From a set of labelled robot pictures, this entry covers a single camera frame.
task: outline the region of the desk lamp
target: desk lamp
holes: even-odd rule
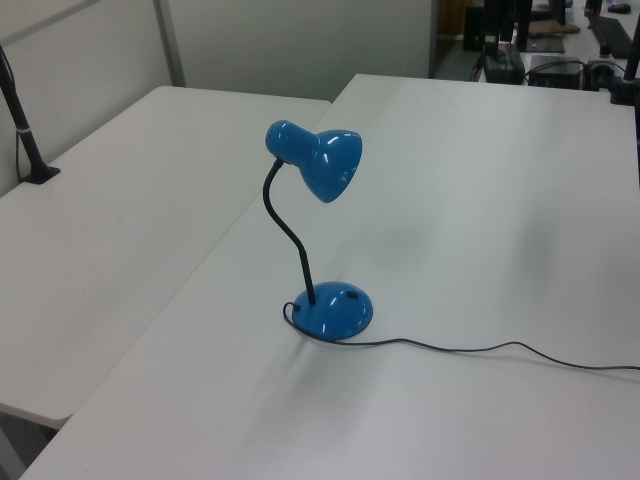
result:
[[[262,190],[271,218],[298,247],[306,290],[294,303],[293,321],[309,336],[341,340],[364,330],[371,322],[371,300],[358,287],[343,282],[313,285],[307,252],[300,239],[276,214],[269,199],[271,182],[283,164],[294,165],[313,194],[333,202],[347,188],[360,163],[362,139],[355,132],[330,130],[314,135],[287,121],[275,122],[267,131],[267,149],[276,161]]]

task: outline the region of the white table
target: white table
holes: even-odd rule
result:
[[[0,199],[0,411],[59,428],[260,191],[266,128],[328,105],[159,88]]]
[[[592,109],[599,135],[576,121]],[[285,167],[273,203],[316,282],[370,294],[358,339],[640,362],[632,109],[357,76],[314,130],[331,128],[364,139],[349,188],[324,205]],[[24,479],[637,478],[637,372],[318,345],[281,319],[301,277],[255,199]]]

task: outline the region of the white wall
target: white wall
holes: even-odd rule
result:
[[[170,85],[152,0],[100,0],[5,52],[47,163],[155,87]],[[1,196],[17,179],[15,127],[4,98],[0,104]],[[26,174],[24,150],[21,158]]]
[[[189,87],[333,101],[356,73],[429,73],[436,0],[167,1]]]

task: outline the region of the black lamp neck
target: black lamp neck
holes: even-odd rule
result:
[[[309,260],[307,259],[307,252],[304,249],[304,245],[302,245],[300,239],[275,212],[273,206],[271,205],[271,199],[269,198],[271,183],[273,182],[276,173],[278,173],[278,170],[280,170],[280,167],[282,167],[284,163],[284,160],[281,160],[279,158],[276,159],[276,161],[273,163],[273,167],[271,167],[271,170],[269,171],[269,174],[264,181],[264,186],[262,187],[262,200],[264,201],[264,206],[266,207],[267,212],[269,212],[269,215],[271,215],[273,221],[278,224],[282,231],[286,233],[291,241],[296,244],[296,247],[298,247],[298,253],[300,254],[300,263],[302,263],[302,274],[304,275],[304,283],[307,288],[307,296],[309,297],[309,304],[313,305],[316,303],[316,294],[313,290],[313,282],[311,281],[311,271],[309,270]]]

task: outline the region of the blue lamp shade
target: blue lamp shade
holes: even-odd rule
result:
[[[309,189],[325,203],[342,194],[360,163],[362,138],[348,130],[317,135],[288,120],[275,122],[265,139],[271,154],[300,169]]]

